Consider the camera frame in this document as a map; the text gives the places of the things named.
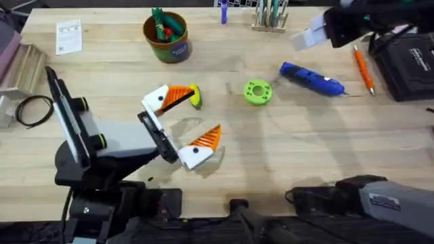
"wooden table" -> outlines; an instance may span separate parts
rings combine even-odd
[[[163,84],[198,84],[203,107],[184,102],[161,117],[177,143],[220,123],[216,155],[195,171],[156,159],[128,179],[149,187],[181,188],[184,216],[223,216],[232,198],[247,198],[264,214],[290,214],[283,193],[295,186],[317,186],[357,174],[386,176],[398,183],[434,190],[434,101],[396,103],[369,64],[377,96],[364,87],[352,45],[330,43],[294,52],[290,37],[323,11],[289,8],[287,32],[250,28],[253,9],[228,11],[220,24],[213,8],[165,9],[184,16],[192,56],[163,64],[142,34],[150,9],[34,9],[23,42],[35,43],[73,96],[85,96],[95,116],[136,121],[143,95]],[[56,22],[81,19],[83,51],[55,56]],[[288,61],[341,81],[350,96],[325,98],[278,79]],[[252,106],[242,95],[249,79],[272,84],[266,106]],[[38,94],[49,94],[45,79]],[[24,119],[45,111],[35,103]],[[64,141],[53,116],[33,129],[14,123],[0,130],[0,220],[58,220],[67,188],[54,184],[54,154]]]

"blue glue gun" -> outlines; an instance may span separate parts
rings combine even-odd
[[[324,77],[295,64],[284,62],[279,72],[283,77],[327,96],[339,96],[345,93],[345,87],[337,82],[337,80]]]

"pencil cup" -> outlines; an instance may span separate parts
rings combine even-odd
[[[188,42],[187,24],[183,17],[172,12],[164,12],[165,15],[175,19],[184,29],[184,34],[171,43],[160,43],[155,31],[155,20],[150,16],[143,24],[143,34],[152,47],[156,57],[165,63],[179,63],[186,60],[191,53],[191,45]]]

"cup of markers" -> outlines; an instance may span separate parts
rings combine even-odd
[[[176,13],[163,12],[158,7],[152,9],[152,16],[143,24],[143,34],[162,62],[182,62],[192,51],[186,22]]]

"paper note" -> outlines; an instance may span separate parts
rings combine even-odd
[[[56,55],[81,51],[81,21],[71,20],[56,25]]]

